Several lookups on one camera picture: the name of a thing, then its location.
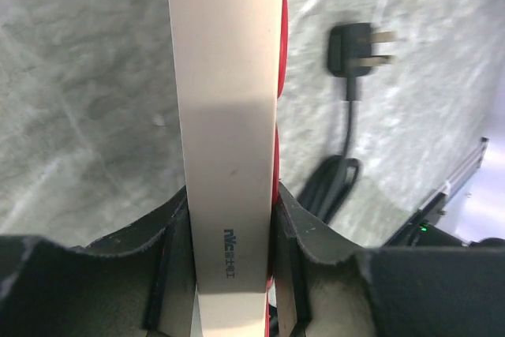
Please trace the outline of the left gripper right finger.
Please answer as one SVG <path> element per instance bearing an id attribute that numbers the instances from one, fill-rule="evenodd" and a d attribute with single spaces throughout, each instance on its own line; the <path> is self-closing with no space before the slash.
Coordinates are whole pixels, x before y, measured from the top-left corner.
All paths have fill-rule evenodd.
<path id="1" fill-rule="evenodd" d="M 274 210 L 281 336 L 501 336 L 504 249 L 365 249 L 287 189 Z"/>

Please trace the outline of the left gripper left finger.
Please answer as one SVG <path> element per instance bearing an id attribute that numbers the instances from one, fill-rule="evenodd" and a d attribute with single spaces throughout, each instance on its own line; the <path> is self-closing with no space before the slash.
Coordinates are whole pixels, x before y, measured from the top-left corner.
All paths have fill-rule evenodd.
<path id="1" fill-rule="evenodd" d="M 4 336 L 187 336 L 195 270 L 184 190 L 85 247 L 1 238 Z"/>

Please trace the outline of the beige red power strip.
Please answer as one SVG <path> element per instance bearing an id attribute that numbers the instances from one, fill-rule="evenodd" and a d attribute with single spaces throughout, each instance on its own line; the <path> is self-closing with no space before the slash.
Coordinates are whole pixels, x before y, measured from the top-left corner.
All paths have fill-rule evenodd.
<path id="1" fill-rule="evenodd" d="M 169 9 L 202 332 L 263 336 L 287 1 Z"/>

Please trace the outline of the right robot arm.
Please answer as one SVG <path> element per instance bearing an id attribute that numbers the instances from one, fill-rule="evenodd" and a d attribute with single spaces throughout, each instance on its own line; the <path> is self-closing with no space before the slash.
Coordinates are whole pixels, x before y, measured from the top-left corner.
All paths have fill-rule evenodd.
<path id="1" fill-rule="evenodd" d="M 464 242 L 431 224 L 421 213 L 407 221 L 383 244 L 384 246 L 439 246 L 439 247 L 504 247 L 502 238 L 485 238 L 478 242 Z"/>

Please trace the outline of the aluminium rail frame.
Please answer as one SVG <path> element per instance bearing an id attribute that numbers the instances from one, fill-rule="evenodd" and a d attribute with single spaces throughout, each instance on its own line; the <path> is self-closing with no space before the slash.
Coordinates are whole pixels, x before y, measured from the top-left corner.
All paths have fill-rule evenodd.
<path id="1" fill-rule="evenodd" d="M 420 212 L 428 210 L 428 206 L 440 193 L 446 196 L 446 200 L 451 200 L 480 169 L 484 154 L 488 147 L 488 142 L 489 139 L 487 137 L 482 137 L 478 145 L 464 158 L 453 172 L 443 180 L 442 184 L 429 194 L 418 210 Z"/>

